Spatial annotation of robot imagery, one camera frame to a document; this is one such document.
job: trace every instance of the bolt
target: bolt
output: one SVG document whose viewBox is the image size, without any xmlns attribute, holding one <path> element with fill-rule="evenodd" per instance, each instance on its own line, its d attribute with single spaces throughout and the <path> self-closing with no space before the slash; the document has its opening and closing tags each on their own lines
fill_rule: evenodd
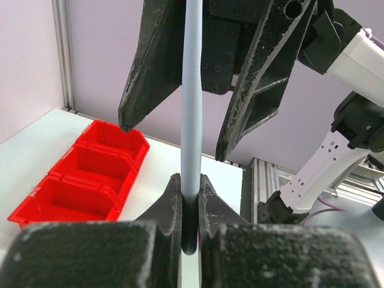
<svg viewBox="0 0 384 288">
<path fill-rule="evenodd" d="M 244 8 L 241 5 L 235 7 L 233 13 L 236 17 L 241 17 L 244 14 Z"/>
<path fill-rule="evenodd" d="M 231 64 L 231 63 L 232 63 L 232 57 L 231 57 L 230 55 L 226 55 L 226 56 L 224 56 L 224 58 L 223 58 L 223 62 L 224 62 L 225 64 Z"/>
<path fill-rule="evenodd" d="M 208 30 L 210 30 L 210 31 L 215 31 L 215 29 L 216 29 L 215 23 L 212 23 L 212 22 L 208 22 L 208 24 L 206 26 L 207 26 Z"/>
<path fill-rule="evenodd" d="M 216 65 L 215 68 L 214 68 L 214 71 L 215 71 L 215 73 L 220 73 L 221 72 L 221 66 L 220 65 Z"/>
<path fill-rule="evenodd" d="M 216 2 L 213 2 L 213 3 L 211 4 L 211 11 L 212 11 L 213 13 L 219 13 L 220 9 L 221 9 L 221 5 L 220 5 L 219 2 L 216 1 Z"/>
<path fill-rule="evenodd" d="M 234 26 L 231 26 L 229 29 L 228 29 L 228 34 L 231 36 L 231 37 L 234 37 L 238 34 L 238 29 Z"/>
</svg>

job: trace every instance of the table surface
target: table surface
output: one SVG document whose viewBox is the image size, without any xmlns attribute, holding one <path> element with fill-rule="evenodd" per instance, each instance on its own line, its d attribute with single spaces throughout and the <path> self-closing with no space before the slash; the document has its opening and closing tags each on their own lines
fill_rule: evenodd
<svg viewBox="0 0 384 288">
<path fill-rule="evenodd" d="M 91 119 L 53 110 L 0 145 L 0 263 L 20 232 L 7 217 L 65 154 Z M 169 178 L 180 172 L 180 149 L 147 139 L 151 148 L 121 213 L 119 221 L 134 220 L 164 192 Z M 240 210 L 242 169 L 202 157 L 218 195 L 237 213 Z M 182 256 L 183 287 L 198 287 L 198 255 Z"/>
</svg>

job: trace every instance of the round hole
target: round hole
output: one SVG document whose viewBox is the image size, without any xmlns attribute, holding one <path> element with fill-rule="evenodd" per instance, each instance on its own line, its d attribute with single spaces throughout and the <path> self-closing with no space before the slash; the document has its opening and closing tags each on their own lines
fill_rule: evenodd
<svg viewBox="0 0 384 288">
<path fill-rule="evenodd" d="M 302 6 L 299 1 L 291 1 L 287 4 L 285 14 L 288 19 L 295 19 L 300 16 Z"/>
</svg>

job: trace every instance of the purple cable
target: purple cable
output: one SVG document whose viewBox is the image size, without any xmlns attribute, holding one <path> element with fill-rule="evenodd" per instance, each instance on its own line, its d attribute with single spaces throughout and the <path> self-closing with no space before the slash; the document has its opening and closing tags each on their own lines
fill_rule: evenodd
<svg viewBox="0 0 384 288">
<path fill-rule="evenodd" d="M 320 203 L 322 203 L 322 204 L 324 204 L 324 205 L 326 205 L 326 206 L 328 206 L 328 207 L 330 207 L 330 208 L 328 208 L 328 209 L 324 209 L 324 210 L 320 210 L 320 211 L 316 211 L 315 213 L 312 213 L 311 215 L 309 215 L 309 216 L 307 217 L 307 219 L 304 220 L 304 222 L 303 222 L 303 224 L 302 224 L 303 226 L 306 226 L 306 225 L 307 225 L 307 222 L 308 222 L 310 219 L 312 219 L 313 217 L 315 217 L 316 215 L 319 215 L 319 214 L 321 214 L 321 213 L 324 213 L 324 212 L 332 212 L 332 211 L 334 211 L 334 212 L 343 212 L 343 211 L 345 211 L 343 208 L 341 208 L 341 207 L 339 207 L 339 206 L 336 206 L 336 205 L 333 205 L 333 204 L 331 204 L 331 203 L 329 203 L 329 202 L 327 202 L 327 201 L 321 199 L 320 197 L 318 197 L 317 199 L 318 199 L 318 201 L 320 201 Z"/>
<path fill-rule="evenodd" d="M 363 29 L 364 32 L 365 32 L 365 35 L 367 37 L 369 37 L 371 35 L 371 32 L 368 32 L 366 29 Z M 378 38 L 376 38 L 375 36 L 371 36 L 371 39 L 370 39 L 374 44 L 376 44 L 379 48 L 381 48 L 382 50 L 384 50 L 384 43 L 382 41 L 380 41 Z"/>
</svg>

